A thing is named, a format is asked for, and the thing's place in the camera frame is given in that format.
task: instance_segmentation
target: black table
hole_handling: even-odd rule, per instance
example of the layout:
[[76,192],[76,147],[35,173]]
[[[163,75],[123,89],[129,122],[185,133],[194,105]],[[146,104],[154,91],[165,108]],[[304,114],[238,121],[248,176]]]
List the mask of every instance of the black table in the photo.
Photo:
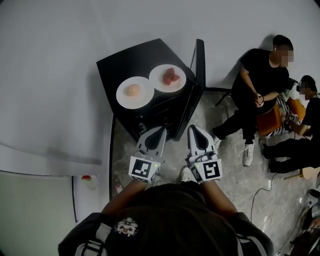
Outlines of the black table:
[[[155,89],[152,100],[138,109],[127,109],[118,103],[116,92],[124,80],[149,78],[151,70],[162,64],[172,64],[184,71],[186,84],[182,89],[170,93]],[[166,126],[168,139],[179,140],[206,86],[205,80],[201,84],[196,81],[191,69],[161,39],[117,52],[99,60],[97,67],[113,113],[136,141],[143,132],[157,126]]]

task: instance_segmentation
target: white plate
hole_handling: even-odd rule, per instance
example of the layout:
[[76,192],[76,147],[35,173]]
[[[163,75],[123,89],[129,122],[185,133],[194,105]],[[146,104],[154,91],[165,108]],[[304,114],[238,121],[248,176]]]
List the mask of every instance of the white plate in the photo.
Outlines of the white plate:
[[[162,80],[162,76],[167,71],[167,69],[173,68],[174,73],[177,74],[180,79],[176,82],[171,82],[170,85],[165,85]],[[187,78],[185,72],[180,67],[171,64],[164,64],[156,66],[149,75],[150,82],[154,85],[154,88],[160,92],[173,93],[180,90],[185,86]]]
[[[133,84],[140,85],[140,93],[138,96],[127,96],[126,90]],[[142,76],[134,76],[128,78],[119,85],[115,96],[122,107],[134,110],[148,104],[153,98],[154,93],[155,88],[152,86],[149,79]]]

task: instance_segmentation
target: black pants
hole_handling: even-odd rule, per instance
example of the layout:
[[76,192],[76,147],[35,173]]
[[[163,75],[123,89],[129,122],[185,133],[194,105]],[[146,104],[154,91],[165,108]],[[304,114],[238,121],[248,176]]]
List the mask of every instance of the black pants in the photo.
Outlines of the black pants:
[[286,174],[306,167],[320,167],[319,156],[315,153],[315,145],[309,139],[287,139],[275,146],[265,146],[263,154],[266,158],[291,158],[271,165],[272,173]]
[[264,102],[262,107],[255,106],[255,95],[250,88],[245,85],[233,84],[231,95],[238,110],[228,118],[222,125],[213,128],[213,133],[224,140],[226,136],[234,134],[242,129],[244,140],[254,140],[257,126],[257,116],[270,111],[277,99]]

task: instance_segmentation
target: gray floor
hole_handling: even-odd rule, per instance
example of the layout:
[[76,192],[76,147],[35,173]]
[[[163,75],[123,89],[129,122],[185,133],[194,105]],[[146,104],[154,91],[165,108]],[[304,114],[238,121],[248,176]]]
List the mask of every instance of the gray floor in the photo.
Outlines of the gray floor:
[[[230,97],[226,97],[218,107],[214,106],[222,95],[221,92],[205,92],[189,124],[211,131],[213,127],[222,124],[233,115],[235,106]],[[186,164],[185,158],[188,154],[186,132],[180,141],[170,140],[164,146],[165,163],[160,175],[165,183],[174,183],[181,167]],[[269,138],[267,144],[274,145],[293,137],[293,134],[278,135]],[[249,218],[254,194],[260,188],[269,189],[273,177],[267,172],[268,162],[263,160],[260,155],[258,140],[257,133],[254,160],[250,167],[242,165],[244,140],[241,130],[222,141],[218,150],[218,157],[222,160],[223,178],[217,183],[237,209],[244,212]],[[120,183],[125,187],[130,182],[128,169],[130,156],[134,155],[135,147],[135,141],[117,121],[114,129],[113,184]],[[305,198],[307,190],[315,188],[315,180],[283,179],[293,174],[295,173],[278,174],[273,179],[272,191],[262,190],[254,200],[252,222],[271,238],[275,251],[282,248],[285,240],[293,231],[297,219],[307,203]],[[298,229],[293,232],[291,238],[297,232]]]

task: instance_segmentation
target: white sneaker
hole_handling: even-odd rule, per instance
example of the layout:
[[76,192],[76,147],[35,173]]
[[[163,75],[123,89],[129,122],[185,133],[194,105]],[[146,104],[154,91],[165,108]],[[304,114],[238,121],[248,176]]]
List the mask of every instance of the white sneaker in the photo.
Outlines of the white sneaker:
[[177,183],[190,181],[190,169],[187,166],[182,167]]
[[244,167],[248,167],[254,160],[255,142],[253,144],[244,144],[244,152],[242,157],[242,164]]
[[161,186],[163,184],[164,184],[164,182],[163,182],[162,178],[159,175],[154,177],[154,179],[152,181],[152,186],[153,187]]
[[221,139],[219,139],[215,134],[213,134],[213,144],[214,144],[215,150],[218,150],[220,143],[221,143]]

